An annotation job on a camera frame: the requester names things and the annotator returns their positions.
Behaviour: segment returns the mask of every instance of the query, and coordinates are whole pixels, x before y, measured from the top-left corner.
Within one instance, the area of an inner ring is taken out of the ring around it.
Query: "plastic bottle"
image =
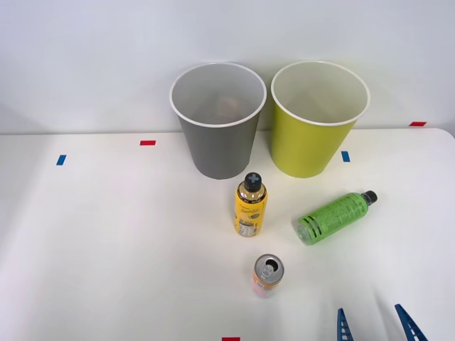
[[[346,225],[359,220],[368,212],[368,207],[376,202],[376,193],[349,193],[327,204],[309,215],[300,217],[294,230],[306,245],[313,245]]]

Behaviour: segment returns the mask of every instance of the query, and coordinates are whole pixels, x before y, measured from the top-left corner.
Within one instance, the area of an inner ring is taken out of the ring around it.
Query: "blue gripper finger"
[[[424,333],[417,327],[411,316],[406,313],[406,310],[401,304],[395,304],[398,317],[400,318],[403,329],[405,330],[407,341],[428,341]]]
[[[342,308],[338,309],[338,321],[336,324],[338,327],[338,332],[336,333],[337,341],[354,341]]]

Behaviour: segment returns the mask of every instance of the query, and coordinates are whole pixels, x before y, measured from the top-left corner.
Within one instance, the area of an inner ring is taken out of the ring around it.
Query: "gray cup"
[[[205,64],[176,79],[169,99],[203,175],[227,179],[243,172],[266,97],[261,77],[237,64]]]

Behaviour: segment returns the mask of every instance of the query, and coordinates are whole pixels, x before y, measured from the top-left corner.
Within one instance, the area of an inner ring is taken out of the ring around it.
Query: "white wall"
[[[372,103],[358,126],[454,133],[453,3],[3,0],[0,133],[176,131],[168,89],[187,67],[234,61],[269,83],[300,59],[364,78]]]

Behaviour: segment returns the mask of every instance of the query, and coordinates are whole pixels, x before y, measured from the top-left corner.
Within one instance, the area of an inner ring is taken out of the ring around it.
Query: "black bottle cap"
[[[245,176],[245,189],[248,192],[257,192],[261,189],[262,179],[257,173],[248,173]]]
[[[378,196],[372,190],[367,190],[363,193],[363,197],[365,198],[368,206],[378,201]]]

